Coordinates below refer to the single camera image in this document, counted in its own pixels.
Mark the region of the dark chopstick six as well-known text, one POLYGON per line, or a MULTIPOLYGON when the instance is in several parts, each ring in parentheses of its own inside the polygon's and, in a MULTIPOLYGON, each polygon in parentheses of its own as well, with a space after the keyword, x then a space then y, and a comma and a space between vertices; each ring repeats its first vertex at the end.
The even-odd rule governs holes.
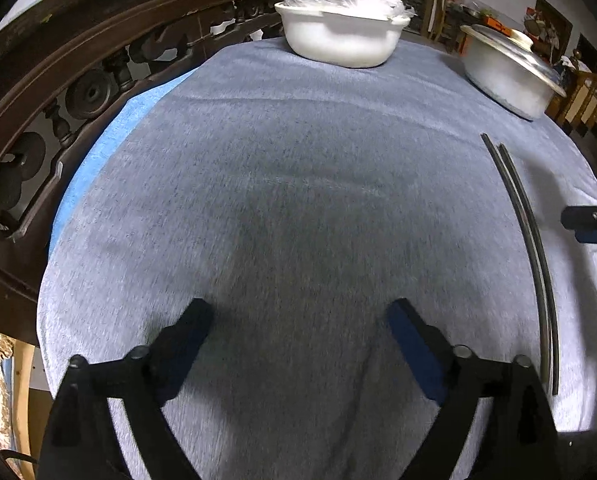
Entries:
POLYGON ((557 317, 557 307, 555 296, 553 296, 553 280, 549 271, 549 264, 545 253, 543 240, 541 239, 541 230, 538 227, 535 214, 529 199, 527 191, 520 178, 517 167, 512 160, 512 157, 505 147, 504 143, 499 144, 499 153, 503 158, 503 162, 510 174, 511 180, 517 189, 521 205, 527 215, 530 232, 533 237, 536 255, 538 258, 539 268, 541 269, 541 279, 543 280, 545 290, 546 309, 548 321, 550 324, 550 341, 551 341, 551 356, 553 357, 553 372, 551 373, 551 394, 557 396, 559 394, 560 386, 560 340, 559 327, 557 317))

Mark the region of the dark chopstick five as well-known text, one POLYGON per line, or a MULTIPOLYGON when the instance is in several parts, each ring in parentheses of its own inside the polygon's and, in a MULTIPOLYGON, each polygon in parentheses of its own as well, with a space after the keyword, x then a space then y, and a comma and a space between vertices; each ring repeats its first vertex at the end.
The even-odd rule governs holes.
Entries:
POLYGON ((503 156, 501 156, 498 148, 496 148, 495 144, 486 133, 481 134, 481 139, 486 150, 489 152, 489 156, 491 156, 491 159, 493 160, 501 181, 503 181, 512 208, 515 211, 515 217, 517 217, 519 222, 519 228, 523 237, 525 249, 527 250, 527 256, 529 257, 538 310, 539 378, 541 378, 541 384, 547 388, 550 385, 551 363, 553 362, 551 360, 550 328, 547 318, 548 309, 543 274, 541 274, 541 265, 539 264, 534 237, 531 234, 530 221, 523 208, 517 188, 512 181, 511 174, 504 163, 503 156))

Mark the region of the aluminium pot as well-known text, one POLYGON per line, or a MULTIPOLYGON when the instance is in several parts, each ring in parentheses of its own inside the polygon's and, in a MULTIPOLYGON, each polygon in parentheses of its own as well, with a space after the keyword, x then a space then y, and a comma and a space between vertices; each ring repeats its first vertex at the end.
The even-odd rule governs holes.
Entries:
POLYGON ((461 58, 469 81, 515 115, 531 122, 543 116, 556 92, 506 55, 465 36, 461 58))

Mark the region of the blue table mat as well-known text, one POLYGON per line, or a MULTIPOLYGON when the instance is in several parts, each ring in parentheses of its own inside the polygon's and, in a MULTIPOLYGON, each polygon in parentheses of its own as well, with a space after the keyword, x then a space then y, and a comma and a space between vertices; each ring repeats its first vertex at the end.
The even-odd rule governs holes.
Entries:
POLYGON ((110 122, 110 125, 104 128, 101 136, 94 142, 93 147, 90 148, 76 170, 70 184, 67 185, 52 223, 48 255, 52 254, 76 206, 85 196, 93 181, 97 179, 99 172, 111 156, 132 133, 132 130, 146 117, 146 114, 152 110, 156 103, 195 72, 196 69, 192 68, 192 70, 188 70, 187 73, 171 81, 164 82, 164 84, 159 84, 150 90, 141 92, 138 96, 133 96, 123 105, 120 113, 110 122))

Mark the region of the carved dark wooden sideboard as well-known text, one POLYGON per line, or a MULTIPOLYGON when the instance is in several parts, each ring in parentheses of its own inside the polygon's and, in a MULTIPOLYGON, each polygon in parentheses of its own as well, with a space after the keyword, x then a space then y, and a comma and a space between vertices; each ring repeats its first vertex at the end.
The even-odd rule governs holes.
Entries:
POLYGON ((34 344, 54 215, 133 96, 256 30, 278 0, 42 0, 0 32, 0 333, 34 344))

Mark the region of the white ceramic pot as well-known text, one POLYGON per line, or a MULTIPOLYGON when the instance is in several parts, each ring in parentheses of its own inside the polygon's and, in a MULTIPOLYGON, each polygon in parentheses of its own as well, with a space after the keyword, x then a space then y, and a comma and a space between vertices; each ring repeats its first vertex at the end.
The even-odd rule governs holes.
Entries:
POLYGON ((276 11, 294 53, 347 68, 372 68, 387 62, 413 17, 413 10, 399 0, 356 8, 279 2, 276 11))

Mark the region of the metal pot lid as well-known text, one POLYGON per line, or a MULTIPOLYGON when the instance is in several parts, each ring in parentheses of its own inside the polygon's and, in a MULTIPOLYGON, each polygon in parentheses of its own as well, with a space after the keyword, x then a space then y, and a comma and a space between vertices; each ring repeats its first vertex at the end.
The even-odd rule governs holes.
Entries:
POLYGON ((485 25, 461 25, 460 29, 466 35, 471 36, 506 55, 515 63, 525 68, 528 72, 540 79, 544 84, 559 94, 559 96, 566 96, 564 88, 561 87, 560 77, 558 73, 541 58, 539 58, 531 50, 517 44, 510 37, 505 36, 502 32, 496 29, 489 28, 485 25))

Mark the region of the grey table cloth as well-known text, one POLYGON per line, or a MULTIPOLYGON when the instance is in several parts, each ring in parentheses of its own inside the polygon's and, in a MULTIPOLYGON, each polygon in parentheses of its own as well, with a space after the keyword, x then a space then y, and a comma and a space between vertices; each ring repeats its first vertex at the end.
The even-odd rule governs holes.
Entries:
POLYGON ((529 257, 486 150, 504 144, 558 309, 561 431, 597 427, 597 247, 560 222, 597 179, 458 58, 401 42, 373 70, 281 39, 210 58, 131 129, 42 280, 51 389, 75 354, 115 360, 194 298, 215 324, 165 415, 205 479, 395 479, 431 427, 385 312, 406 298, 485 359, 539 356, 529 257))

